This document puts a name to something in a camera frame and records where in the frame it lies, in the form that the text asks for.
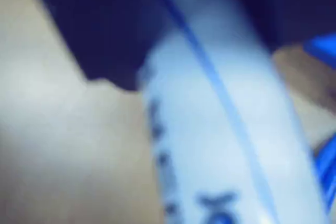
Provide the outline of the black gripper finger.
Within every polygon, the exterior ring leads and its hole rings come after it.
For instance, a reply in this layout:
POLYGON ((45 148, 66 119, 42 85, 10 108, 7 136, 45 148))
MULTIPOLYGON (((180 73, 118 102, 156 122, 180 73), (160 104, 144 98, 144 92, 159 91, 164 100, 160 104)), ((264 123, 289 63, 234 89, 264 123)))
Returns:
POLYGON ((335 0, 241 0, 270 50, 335 31, 335 0))
POLYGON ((165 30, 159 0, 42 0, 88 80, 135 91, 137 73, 165 30))

